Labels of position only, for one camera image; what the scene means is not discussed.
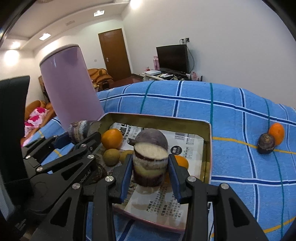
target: black circle label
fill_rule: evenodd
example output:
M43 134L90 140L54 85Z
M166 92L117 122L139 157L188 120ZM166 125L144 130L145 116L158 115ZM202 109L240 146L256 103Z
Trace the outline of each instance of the black circle label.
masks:
M173 146L170 151L174 155L180 155L182 153L182 148L180 146Z

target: flat screen television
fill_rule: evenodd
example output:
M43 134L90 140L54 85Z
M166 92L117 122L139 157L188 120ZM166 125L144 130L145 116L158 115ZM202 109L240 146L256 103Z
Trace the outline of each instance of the flat screen television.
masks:
M160 71L169 72L173 70L189 73L187 46L185 44L161 46L157 47L156 50Z

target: pink tumbler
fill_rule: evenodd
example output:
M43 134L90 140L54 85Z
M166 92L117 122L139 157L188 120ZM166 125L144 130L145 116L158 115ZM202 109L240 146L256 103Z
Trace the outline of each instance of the pink tumbler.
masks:
M76 121L96 121L104 110L96 95L78 45L65 45L40 62L48 97L62 127Z

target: black cable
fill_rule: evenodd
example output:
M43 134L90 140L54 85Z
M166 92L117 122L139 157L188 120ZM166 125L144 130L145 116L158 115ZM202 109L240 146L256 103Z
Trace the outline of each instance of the black cable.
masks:
M208 241L210 241L210 239L211 239L211 233L212 233L213 227L214 227L214 221L213 221L213 223L212 223L212 227L211 227L211 231L210 231L210 234L209 234L209 239L208 239Z
M192 57L192 59L193 59L193 67L192 67L192 70L189 72L189 73L191 73L191 72L193 71L194 67L195 67L195 61L194 61L193 55L192 55L192 53L190 52L190 49L188 48L187 44L186 44L186 47L187 47L187 49L188 49L188 51L189 51L189 53L190 53L190 55L191 55L191 57Z

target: orange fruit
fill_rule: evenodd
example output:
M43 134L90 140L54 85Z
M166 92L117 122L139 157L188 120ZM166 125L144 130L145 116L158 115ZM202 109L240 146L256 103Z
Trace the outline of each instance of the orange fruit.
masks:
M272 135L276 140L276 146L282 143L285 137L285 129L280 123L274 123L270 128L268 133Z
M185 157L175 155L175 158L179 166L185 167L188 170L189 163Z
M108 149L119 149L122 145L123 135L118 129L106 131L101 138L103 146Z

